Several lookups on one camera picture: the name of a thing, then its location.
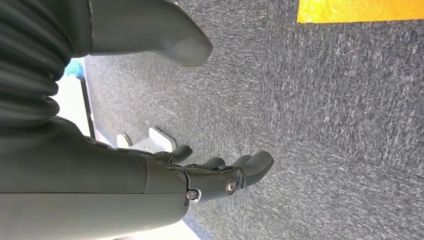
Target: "prosthetic arm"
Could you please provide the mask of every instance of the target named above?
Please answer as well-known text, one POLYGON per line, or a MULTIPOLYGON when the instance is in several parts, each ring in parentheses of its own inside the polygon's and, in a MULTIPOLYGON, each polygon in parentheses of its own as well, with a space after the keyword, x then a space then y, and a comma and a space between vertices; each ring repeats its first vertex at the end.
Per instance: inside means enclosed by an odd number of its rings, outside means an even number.
POLYGON ((267 152, 179 165, 192 150, 114 149, 57 117, 71 57, 143 51, 203 64, 212 44, 166 0, 0 0, 0 239, 101 239, 179 221, 255 184, 267 152))

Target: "gray carpet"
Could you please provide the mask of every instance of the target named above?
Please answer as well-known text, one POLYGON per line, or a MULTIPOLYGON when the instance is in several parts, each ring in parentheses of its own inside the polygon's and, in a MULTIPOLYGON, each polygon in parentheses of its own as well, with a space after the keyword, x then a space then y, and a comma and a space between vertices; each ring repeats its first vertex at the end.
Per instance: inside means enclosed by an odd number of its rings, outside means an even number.
POLYGON ((424 239, 424 20, 298 24, 297 1, 186 0, 207 64, 89 57, 95 122, 188 163, 266 150, 259 184, 191 206, 217 240, 424 239))

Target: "prosthetic hand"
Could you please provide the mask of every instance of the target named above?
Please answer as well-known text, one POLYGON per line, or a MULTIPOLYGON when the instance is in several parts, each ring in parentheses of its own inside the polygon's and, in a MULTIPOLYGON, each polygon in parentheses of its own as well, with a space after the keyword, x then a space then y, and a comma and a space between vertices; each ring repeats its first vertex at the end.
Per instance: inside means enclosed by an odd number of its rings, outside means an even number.
POLYGON ((157 228, 268 172, 266 152, 182 166, 188 146, 114 149, 55 116, 49 96, 71 57, 142 51, 195 67, 212 45, 164 0, 0 0, 0 239, 110 239, 157 228))

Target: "yellow tape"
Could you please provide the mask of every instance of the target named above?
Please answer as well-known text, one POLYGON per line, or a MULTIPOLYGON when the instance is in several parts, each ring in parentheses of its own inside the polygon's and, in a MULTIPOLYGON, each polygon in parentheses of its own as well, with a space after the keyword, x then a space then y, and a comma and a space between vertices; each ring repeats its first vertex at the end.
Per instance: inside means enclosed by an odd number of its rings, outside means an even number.
POLYGON ((300 0, 299 23, 424 19, 424 0, 300 0))

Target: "metal screw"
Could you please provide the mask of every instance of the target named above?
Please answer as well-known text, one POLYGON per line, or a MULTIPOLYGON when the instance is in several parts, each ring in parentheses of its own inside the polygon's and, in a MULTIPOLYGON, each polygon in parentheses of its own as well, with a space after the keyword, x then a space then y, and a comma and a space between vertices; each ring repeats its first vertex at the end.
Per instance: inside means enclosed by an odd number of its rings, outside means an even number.
POLYGON ((227 194, 233 194, 236 191, 237 183, 236 180, 230 178, 228 182, 226 182, 225 191, 227 194))
POLYGON ((198 192, 195 190, 189 190, 187 192, 187 198, 190 200, 195 200, 198 197, 198 192))

